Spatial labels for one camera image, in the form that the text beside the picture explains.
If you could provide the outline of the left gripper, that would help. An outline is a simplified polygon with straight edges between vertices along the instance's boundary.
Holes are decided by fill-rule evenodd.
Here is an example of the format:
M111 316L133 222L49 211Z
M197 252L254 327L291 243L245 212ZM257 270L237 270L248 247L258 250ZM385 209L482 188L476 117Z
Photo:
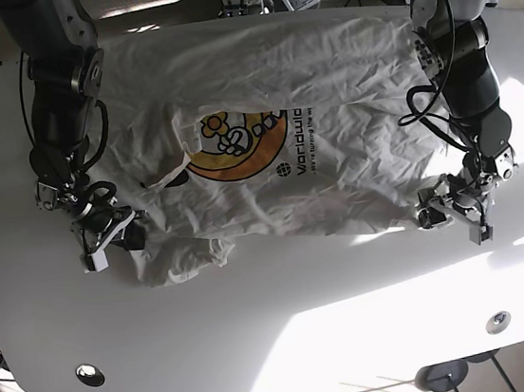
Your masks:
M477 177L443 174L432 187L418 191L417 214L423 230L441 228L452 221L468 227L491 224L498 173L481 171Z

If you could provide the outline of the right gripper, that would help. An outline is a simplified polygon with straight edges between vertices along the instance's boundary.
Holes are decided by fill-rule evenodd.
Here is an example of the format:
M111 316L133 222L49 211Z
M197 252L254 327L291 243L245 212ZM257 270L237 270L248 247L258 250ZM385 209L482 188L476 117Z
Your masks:
M82 220L71 224L71 231L81 244L84 253L94 253L110 244L129 252L145 248L146 230L142 221L147 216L143 210L131 207L94 208Z

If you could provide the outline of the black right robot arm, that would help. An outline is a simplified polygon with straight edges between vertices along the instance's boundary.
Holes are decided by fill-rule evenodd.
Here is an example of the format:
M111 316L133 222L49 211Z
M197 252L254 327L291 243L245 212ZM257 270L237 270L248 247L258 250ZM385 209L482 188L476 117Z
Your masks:
M86 269L102 271L109 244L140 251L145 230L140 211L117 205L114 183L88 176L109 134L107 108L98 99L104 58L98 32L80 0L0 0L0 18L28 60L20 71L34 83L24 122L37 204L66 212Z

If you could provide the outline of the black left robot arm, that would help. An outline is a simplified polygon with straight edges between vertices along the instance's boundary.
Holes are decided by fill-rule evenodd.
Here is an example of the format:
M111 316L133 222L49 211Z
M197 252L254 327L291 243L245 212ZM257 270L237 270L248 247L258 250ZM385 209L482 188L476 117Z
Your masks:
M410 115L401 122L418 122L464 153L458 174L419 190L421 227L460 220L478 244L493 235L496 188L516 167L513 123L500 107L499 79L486 52L489 30L481 14L487 2L410 0L415 50L430 83L407 92Z

